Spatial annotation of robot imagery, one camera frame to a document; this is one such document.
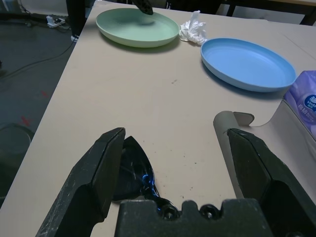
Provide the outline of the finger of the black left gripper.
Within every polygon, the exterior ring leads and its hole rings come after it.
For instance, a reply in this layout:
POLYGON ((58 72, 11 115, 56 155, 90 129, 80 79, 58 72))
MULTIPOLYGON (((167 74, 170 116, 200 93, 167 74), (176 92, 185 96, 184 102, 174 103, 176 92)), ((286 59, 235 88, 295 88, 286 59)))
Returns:
POLYGON ((153 7, 149 0, 132 0, 133 4, 137 6, 144 14, 153 15, 153 7))

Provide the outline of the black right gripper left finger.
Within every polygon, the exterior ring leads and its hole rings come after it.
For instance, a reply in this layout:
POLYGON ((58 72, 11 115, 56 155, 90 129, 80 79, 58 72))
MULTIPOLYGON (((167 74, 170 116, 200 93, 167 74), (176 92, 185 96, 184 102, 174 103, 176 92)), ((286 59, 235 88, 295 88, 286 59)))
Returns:
POLYGON ((89 237, 107 218, 119 175, 125 128, 102 134, 74 165, 38 237, 89 237))

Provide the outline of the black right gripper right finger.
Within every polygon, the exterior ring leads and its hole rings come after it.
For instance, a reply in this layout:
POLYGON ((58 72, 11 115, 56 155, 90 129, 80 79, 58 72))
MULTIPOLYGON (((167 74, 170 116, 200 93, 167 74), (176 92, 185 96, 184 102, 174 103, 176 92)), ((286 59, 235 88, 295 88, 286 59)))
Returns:
POLYGON ((314 237, 316 205, 296 177, 254 134, 227 131, 234 168, 244 198, 256 199, 276 237, 314 237))

